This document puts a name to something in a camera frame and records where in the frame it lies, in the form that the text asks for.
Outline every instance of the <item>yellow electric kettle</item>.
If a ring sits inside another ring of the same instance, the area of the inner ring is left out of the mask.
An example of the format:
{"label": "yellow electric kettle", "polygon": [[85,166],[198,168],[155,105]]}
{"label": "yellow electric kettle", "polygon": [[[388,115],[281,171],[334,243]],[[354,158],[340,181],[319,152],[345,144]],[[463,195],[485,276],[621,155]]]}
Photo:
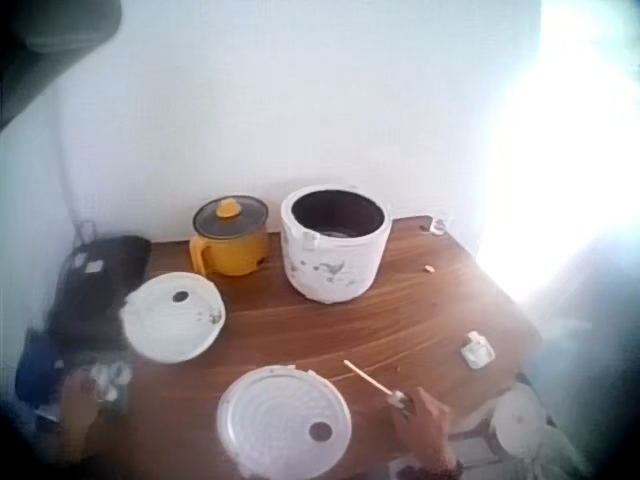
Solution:
{"label": "yellow electric kettle", "polygon": [[240,276],[254,272],[267,258],[267,205],[234,195],[202,206],[193,216],[197,235],[189,242],[193,270]]}

